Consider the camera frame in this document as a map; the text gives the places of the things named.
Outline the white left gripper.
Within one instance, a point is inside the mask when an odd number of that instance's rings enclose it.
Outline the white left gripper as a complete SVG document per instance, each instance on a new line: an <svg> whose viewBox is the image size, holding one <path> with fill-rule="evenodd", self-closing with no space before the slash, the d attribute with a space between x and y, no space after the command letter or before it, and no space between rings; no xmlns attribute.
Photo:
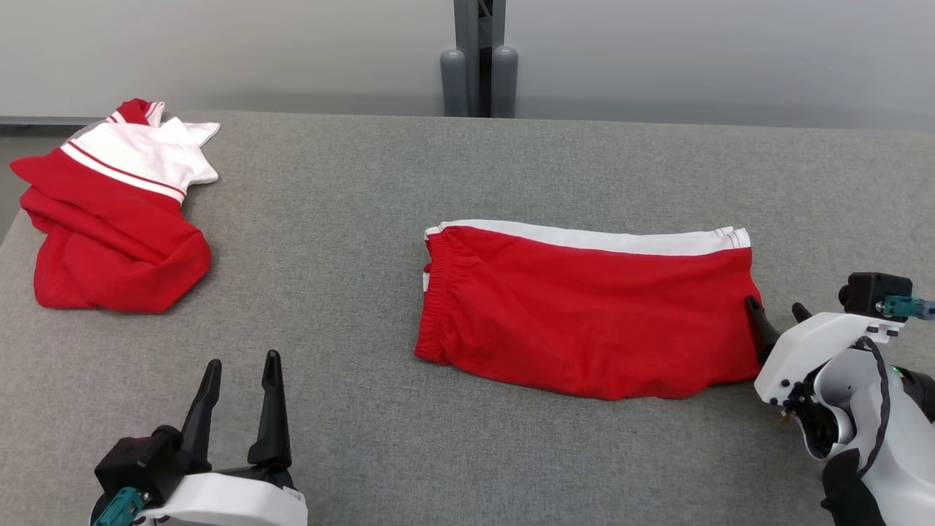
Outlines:
<svg viewBox="0 0 935 526"><path fill-rule="evenodd" d="M223 363L208 362L185 417L180 460L187 472L210 472L208 462L213 409L219 400ZM307 525L308 505L295 489L283 383L283 363L269 350L261 386L264 392L257 437L248 463L237 468L184 476L161 505L146 506L137 525Z"/></svg>

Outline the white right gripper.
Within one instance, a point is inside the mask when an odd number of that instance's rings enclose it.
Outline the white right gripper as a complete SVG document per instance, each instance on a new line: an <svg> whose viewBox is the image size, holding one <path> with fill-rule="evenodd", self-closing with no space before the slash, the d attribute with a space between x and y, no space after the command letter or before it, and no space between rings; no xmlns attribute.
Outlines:
<svg viewBox="0 0 935 526"><path fill-rule="evenodd" d="M782 404L795 384L851 349L861 337L886 344L898 336L899 323L872 319L852 313L822 312L812 315L801 302L794 302L792 315L798 325L781 333L767 319L767 313L754 296L744 299L752 342L761 371L754 387L762 402Z"/></svg>

